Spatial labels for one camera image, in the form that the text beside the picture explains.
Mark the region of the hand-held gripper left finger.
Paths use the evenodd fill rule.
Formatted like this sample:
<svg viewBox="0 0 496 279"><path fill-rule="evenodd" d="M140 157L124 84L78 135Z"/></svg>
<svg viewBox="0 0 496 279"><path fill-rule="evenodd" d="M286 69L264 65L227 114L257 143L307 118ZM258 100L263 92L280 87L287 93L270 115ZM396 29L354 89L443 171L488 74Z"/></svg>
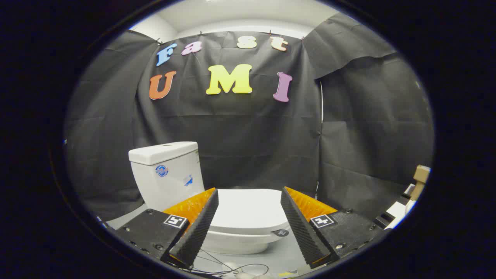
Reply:
<svg viewBox="0 0 496 279"><path fill-rule="evenodd" d="M219 205L219 193L208 189L166 209L146 209L116 230L140 250L177 268L193 266Z"/></svg>

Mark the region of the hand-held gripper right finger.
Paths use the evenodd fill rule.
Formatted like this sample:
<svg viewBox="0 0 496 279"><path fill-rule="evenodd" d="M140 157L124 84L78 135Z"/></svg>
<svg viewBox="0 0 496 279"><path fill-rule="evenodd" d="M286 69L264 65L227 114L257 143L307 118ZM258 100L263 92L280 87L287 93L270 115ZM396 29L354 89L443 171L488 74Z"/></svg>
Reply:
<svg viewBox="0 0 496 279"><path fill-rule="evenodd" d="M281 206L311 268L357 253L384 233L381 225L353 209L337 210L289 187L282 189Z"/></svg>

